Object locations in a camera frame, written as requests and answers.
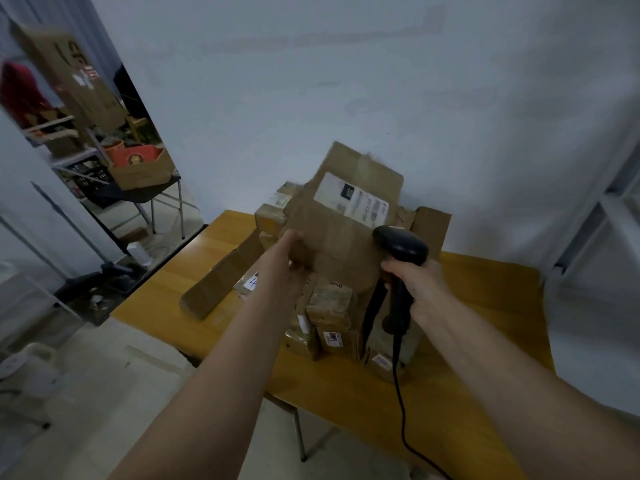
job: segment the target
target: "forearm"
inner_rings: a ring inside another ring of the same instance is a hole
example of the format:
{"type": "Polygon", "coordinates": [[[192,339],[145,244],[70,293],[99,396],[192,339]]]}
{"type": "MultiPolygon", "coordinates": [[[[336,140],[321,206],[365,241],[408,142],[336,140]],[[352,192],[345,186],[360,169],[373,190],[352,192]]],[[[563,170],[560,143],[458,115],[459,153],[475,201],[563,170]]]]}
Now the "forearm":
{"type": "Polygon", "coordinates": [[[236,478],[286,317],[256,290],[112,478],[236,478]]]}
{"type": "Polygon", "coordinates": [[[452,296],[444,297],[428,316],[420,325],[483,406],[527,475],[637,477],[638,435],[610,412],[452,296]]]}

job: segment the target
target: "wooden table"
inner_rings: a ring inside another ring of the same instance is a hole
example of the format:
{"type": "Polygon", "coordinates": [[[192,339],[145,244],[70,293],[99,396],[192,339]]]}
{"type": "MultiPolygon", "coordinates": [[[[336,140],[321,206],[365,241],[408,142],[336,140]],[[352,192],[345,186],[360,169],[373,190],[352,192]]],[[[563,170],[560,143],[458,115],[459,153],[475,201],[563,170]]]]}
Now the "wooden table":
{"type": "MultiPolygon", "coordinates": [[[[178,299],[254,227],[252,215],[224,212],[113,316],[203,358],[241,302],[231,292],[206,320],[196,322],[180,311],[178,299]]],[[[460,299],[553,370],[535,269],[452,253],[442,253],[442,263],[447,282],[460,299]]],[[[524,478],[480,406],[427,339],[406,371],[402,391],[407,441],[453,478],[524,478]]],[[[310,362],[282,349],[268,392],[422,466],[401,442],[394,386],[370,375],[359,363],[333,355],[310,362]]]]}

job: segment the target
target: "person's left hand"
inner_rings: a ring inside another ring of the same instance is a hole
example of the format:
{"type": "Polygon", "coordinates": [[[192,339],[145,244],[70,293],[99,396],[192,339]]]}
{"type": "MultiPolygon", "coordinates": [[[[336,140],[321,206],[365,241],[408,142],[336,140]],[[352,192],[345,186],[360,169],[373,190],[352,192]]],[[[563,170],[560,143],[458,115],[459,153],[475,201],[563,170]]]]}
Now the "person's left hand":
{"type": "Polygon", "coordinates": [[[289,310],[293,313],[307,275],[303,268],[289,265],[289,251],[300,239],[302,234],[288,230],[262,255],[258,281],[252,293],[252,296],[261,296],[261,299],[267,300],[268,304],[284,313],[289,310]]]}

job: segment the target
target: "hand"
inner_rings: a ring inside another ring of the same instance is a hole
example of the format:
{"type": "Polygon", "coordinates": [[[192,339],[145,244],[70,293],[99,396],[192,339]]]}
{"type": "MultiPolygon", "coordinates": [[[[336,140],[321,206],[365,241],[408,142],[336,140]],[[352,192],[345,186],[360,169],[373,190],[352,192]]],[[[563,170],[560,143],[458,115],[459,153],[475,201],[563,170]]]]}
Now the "hand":
{"type": "Polygon", "coordinates": [[[260,258],[258,282],[252,296],[261,296],[270,308],[282,310],[287,320],[293,313],[296,300],[302,293],[307,272],[289,265],[289,251],[302,234],[294,230],[286,231],[280,240],[270,247],[260,258]]]}
{"type": "Polygon", "coordinates": [[[427,259],[422,266],[395,259],[382,261],[382,269],[395,274],[413,297],[411,318],[418,325],[424,323],[438,313],[446,302],[457,298],[453,295],[442,275],[440,263],[427,259]]]}

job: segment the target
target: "curtain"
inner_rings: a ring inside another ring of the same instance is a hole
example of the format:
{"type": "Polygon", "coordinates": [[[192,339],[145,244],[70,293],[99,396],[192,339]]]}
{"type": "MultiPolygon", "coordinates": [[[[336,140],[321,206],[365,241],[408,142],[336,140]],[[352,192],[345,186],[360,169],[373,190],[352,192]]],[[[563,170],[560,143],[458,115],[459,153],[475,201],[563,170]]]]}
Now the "curtain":
{"type": "Polygon", "coordinates": [[[86,52],[94,69],[118,94],[113,76],[121,65],[120,57],[91,0],[0,0],[0,6],[21,25],[55,27],[71,33],[86,52]]]}

